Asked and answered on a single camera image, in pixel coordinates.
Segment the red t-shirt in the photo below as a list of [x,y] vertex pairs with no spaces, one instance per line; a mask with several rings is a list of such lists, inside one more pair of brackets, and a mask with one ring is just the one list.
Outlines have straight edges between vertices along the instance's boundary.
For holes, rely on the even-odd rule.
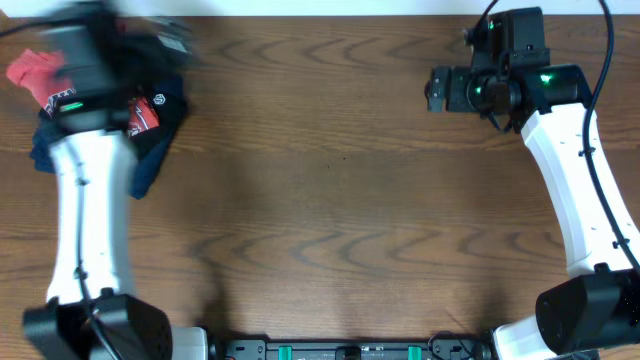
[[[43,110],[51,115],[59,99],[76,93],[70,80],[55,78],[55,73],[63,65],[64,58],[61,52],[36,53],[26,49],[9,64],[6,76],[13,84],[30,91]],[[129,136],[138,135],[160,125],[157,114],[144,96],[132,97],[129,100],[129,108]]]

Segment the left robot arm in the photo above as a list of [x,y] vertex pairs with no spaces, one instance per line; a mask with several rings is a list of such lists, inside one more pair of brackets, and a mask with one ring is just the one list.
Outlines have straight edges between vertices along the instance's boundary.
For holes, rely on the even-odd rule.
[[136,297],[128,252],[132,93],[188,52],[171,33],[121,31],[102,1],[58,10],[43,26],[74,93],[53,106],[57,256],[45,304],[24,312],[24,334],[47,359],[206,359],[204,329],[173,326]]

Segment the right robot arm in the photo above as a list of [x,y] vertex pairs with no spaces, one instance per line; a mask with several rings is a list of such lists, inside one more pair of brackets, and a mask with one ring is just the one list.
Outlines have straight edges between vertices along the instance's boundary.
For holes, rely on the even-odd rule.
[[576,65],[495,70],[439,66],[425,87],[431,112],[509,115],[538,165],[561,228],[567,281],[541,293],[533,315],[496,328],[497,359],[586,357],[639,341],[639,230],[608,165]]

